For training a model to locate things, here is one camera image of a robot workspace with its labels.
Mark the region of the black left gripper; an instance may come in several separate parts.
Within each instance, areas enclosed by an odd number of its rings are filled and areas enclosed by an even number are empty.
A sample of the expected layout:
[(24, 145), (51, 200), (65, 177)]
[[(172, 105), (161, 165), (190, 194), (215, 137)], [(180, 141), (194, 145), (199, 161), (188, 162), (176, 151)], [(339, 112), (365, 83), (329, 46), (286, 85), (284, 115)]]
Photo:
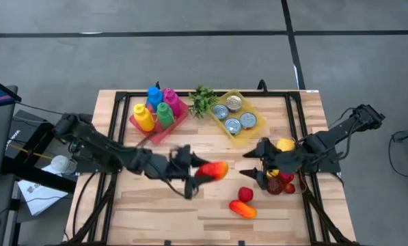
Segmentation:
[(191, 146), (185, 145), (170, 150), (169, 156), (154, 154), (154, 178), (160, 180), (180, 179), (185, 182), (185, 199), (191, 200), (206, 182), (202, 176), (191, 177), (190, 166), (200, 167), (209, 161), (191, 154)]

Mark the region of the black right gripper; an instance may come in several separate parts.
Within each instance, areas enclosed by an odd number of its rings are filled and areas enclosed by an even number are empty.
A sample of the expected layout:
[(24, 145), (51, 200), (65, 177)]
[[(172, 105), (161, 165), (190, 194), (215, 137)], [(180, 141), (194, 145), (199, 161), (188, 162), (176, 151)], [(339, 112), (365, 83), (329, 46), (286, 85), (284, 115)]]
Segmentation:
[[(277, 168), (286, 174), (295, 173), (306, 161), (315, 158), (315, 154), (309, 153), (303, 147), (296, 147), (289, 152), (281, 152), (270, 141), (269, 138), (261, 138), (256, 147), (243, 155), (245, 158), (275, 158)], [(253, 169), (244, 169), (239, 171), (240, 174), (254, 179), (262, 190), (267, 189), (267, 177), (263, 171)]]

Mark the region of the red and orange toy mango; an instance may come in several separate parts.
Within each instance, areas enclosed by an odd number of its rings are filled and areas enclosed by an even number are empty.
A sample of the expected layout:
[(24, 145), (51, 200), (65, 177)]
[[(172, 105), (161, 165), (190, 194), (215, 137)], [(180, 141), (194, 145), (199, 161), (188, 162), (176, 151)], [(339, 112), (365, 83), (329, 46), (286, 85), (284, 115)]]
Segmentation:
[(229, 165), (225, 161), (205, 163), (199, 167), (195, 176), (209, 176), (213, 180), (221, 180), (226, 176)]
[(229, 203), (229, 208), (234, 213), (246, 219), (254, 219), (257, 215), (257, 210), (254, 207), (240, 200), (232, 200)]

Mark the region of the large dark maroon toy fruit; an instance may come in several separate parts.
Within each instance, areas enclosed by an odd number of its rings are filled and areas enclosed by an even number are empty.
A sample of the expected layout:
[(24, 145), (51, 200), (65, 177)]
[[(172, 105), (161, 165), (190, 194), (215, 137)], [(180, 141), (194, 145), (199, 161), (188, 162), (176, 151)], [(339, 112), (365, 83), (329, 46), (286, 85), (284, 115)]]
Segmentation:
[(285, 184), (276, 177), (272, 177), (268, 179), (267, 182), (267, 191), (271, 195), (279, 195), (284, 190)]

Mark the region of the yellow toy pear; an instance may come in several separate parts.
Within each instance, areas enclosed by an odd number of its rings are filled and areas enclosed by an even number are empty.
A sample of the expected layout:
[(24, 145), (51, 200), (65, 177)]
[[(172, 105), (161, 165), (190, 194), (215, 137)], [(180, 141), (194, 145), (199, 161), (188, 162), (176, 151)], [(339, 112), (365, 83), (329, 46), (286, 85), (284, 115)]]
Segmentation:
[(276, 148), (282, 152), (289, 152), (296, 147), (296, 141), (294, 139), (280, 138), (276, 142)]

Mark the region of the red strawberry fruit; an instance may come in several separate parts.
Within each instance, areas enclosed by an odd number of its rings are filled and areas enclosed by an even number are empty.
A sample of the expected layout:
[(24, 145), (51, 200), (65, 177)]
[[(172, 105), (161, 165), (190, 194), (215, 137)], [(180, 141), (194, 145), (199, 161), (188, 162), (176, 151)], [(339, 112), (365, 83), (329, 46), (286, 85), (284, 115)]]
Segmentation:
[(254, 191), (248, 187), (241, 187), (238, 191), (238, 198), (242, 202), (250, 202), (254, 198)]

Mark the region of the silver tin can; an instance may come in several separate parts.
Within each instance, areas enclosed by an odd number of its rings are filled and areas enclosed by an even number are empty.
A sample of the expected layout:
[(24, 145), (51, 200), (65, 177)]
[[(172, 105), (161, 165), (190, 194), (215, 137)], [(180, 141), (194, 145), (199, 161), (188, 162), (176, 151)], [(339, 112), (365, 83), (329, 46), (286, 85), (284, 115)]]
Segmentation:
[(229, 109), (223, 104), (217, 104), (213, 107), (213, 114), (218, 120), (225, 120), (229, 113)]
[(231, 135), (239, 134), (242, 129), (240, 121), (236, 118), (226, 119), (224, 122), (224, 126), (226, 130), (229, 132), (229, 134)]
[(248, 130), (256, 126), (257, 118), (251, 112), (245, 112), (240, 116), (239, 122), (243, 129)]

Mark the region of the green plastic squeeze bottle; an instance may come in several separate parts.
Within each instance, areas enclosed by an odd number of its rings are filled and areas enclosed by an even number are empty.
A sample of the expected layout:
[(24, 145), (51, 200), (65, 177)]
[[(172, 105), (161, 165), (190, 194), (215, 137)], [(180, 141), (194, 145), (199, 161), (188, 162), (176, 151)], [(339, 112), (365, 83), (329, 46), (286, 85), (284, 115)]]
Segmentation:
[(161, 102), (157, 105), (157, 119), (160, 122), (160, 125), (167, 129), (169, 128), (175, 121), (173, 111), (171, 107), (165, 103)]

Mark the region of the gold-lidded tin can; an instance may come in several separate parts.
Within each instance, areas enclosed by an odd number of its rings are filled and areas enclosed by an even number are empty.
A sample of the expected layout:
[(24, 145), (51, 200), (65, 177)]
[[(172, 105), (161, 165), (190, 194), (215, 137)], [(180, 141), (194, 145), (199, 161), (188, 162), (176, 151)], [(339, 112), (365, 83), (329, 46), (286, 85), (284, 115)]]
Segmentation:
[(226, 99), (226, 107), (228, 108), (229, 112), (236, 113), (241, 110), (243, 102), (240, 97), (232, 95), (227, 97)]

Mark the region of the yellow plastic squeeze bottle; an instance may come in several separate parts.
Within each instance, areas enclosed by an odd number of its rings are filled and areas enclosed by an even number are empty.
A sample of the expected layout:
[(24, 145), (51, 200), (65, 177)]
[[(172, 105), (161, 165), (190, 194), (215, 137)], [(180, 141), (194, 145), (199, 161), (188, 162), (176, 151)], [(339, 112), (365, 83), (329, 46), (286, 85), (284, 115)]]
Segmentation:
[(150, 132), (155, 128), (152, 114), (145, 104), (136, 104), (133, 107), (133, 116), (143, 131)]

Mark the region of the pink plastic squeeze bottle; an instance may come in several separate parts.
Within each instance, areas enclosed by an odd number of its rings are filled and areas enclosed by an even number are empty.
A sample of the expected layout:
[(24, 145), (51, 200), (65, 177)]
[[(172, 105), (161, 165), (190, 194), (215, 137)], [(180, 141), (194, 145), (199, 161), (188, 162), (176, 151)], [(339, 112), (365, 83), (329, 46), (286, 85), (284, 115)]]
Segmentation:
[(174, 117), (178, 118), (181, 114), (180, 100), (174, 89), (165, 88), (163, 90), (163, 102), (172, 109)]

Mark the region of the blue plastic squeeze bottle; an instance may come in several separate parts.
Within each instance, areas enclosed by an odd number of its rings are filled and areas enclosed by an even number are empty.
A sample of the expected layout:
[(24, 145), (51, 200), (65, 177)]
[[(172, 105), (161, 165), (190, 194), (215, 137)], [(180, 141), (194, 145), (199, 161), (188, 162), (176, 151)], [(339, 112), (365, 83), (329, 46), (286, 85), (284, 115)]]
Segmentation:
[(156, 112), (158, 105), (162, 102), (162, 91), (156, 86), (149, 87), (147, 90), (147, 105), (151, 106), (152, 110)]

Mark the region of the yellow translucent plastic bin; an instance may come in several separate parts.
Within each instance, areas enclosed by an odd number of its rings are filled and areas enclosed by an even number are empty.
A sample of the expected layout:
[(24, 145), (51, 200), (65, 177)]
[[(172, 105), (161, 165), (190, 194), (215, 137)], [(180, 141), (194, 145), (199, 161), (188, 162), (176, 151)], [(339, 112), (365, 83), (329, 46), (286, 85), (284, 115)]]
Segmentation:
[(225, 126), (224, 126), (224, 122), (225, 120), (218, 120), (215, 115), (213, 114), (213, 107), (210, 110), (209, 114), (210, 117), (212, 119), (214, 119), (214, 121), (216, 121), (217, 126), (228, 136), (229, 139), (232, 140), (232, 143), (235, 146), (245, 146), (250, 139), (255, 138), (255, 137), (259, 137), (259, 134), (261, 134), (262, 129), (264, 128), (264, 126), (266, 125), (266, 121), (264, 119), (264, 117), (254, 108), (254, 106), (252, 105), (252, 103), (246, 99), (244, 97), (244, 93), (238, 91), (238, 90), (230, 90), (228, 92), (224, 92), (217, 101), (217, 104), (223, 104), (226, 105), (226, 99), (229, 96), (238, 96), (241, 98), (243, 105), (241, 107), (241, 110), (236, 112), (236, 113), (229, 113), (228, 118), (236, 118), (236, 119), (240, 119), (240, 116), (245, 113), (245, 112), (251, 112), (253, 113), (256, 118), (257, 118), (257, 124), (255, 127), (245, 130), (245, 129), (241, 129), (240, 133), (237, 135), (231, 135), (229, 134), (229, 132), (226, 130)]

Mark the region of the red translucent plastic bin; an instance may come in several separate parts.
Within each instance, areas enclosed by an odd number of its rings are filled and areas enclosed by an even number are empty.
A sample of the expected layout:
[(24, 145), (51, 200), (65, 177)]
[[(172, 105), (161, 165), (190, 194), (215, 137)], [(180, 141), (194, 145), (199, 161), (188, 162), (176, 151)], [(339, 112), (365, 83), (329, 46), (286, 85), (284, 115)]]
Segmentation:
[(152, 110), (152, 107), (147, 105), (147, 99), (145, 106), (148, 108), (148, 110), (151, 112), (154, 123), (155, 123), (155, 128), (150, 131), (150, 132), (145, 132), (143, 131), (140, 126), (138, 125), (137, 121), (134, 119), (133, 114), (129, 118), (129, 121), (131, 124), (133, 124), (137, 130), (139, 130), (141, 133), (143, 133), (146, 137), (149, 137), (151, 142), (153, 144), (159, 144), (164, 138), (166, 138), (179, 124), (181, 124), (188, 116), (188, 106), (180, 100), (180, 108), (181, 108), (181, 114), (178, 118), (175, 118), (174, 123), (167, 129), (164, 129), (161, 125), (160, 122), (157, 119), (157, 114)]

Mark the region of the thin yellow rod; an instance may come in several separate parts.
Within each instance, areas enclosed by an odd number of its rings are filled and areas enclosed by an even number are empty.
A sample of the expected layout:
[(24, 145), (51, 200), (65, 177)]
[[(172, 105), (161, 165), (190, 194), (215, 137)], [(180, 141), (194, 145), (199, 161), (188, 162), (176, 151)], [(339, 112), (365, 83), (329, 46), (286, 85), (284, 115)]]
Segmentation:
[(28, 155), (38, 156), (38, 157), (43, 158), (43, 159), (53, 159), (53, 157), (51, 157), (51, 156), (46, 156), (46, 155), (43, 155), (43, 154), (39, 154), (39, 153), (34, 152), (33, 150), (26, 150), (26, 149), (24, 149), (24, 148), (22, 148), (20, 146), (15, 146), (15, 145), (10, 144), (10, 143), (8, 144), (8, 147), (20, 150), (21, 152), (24, 152), (24, 153), (26, 153)]

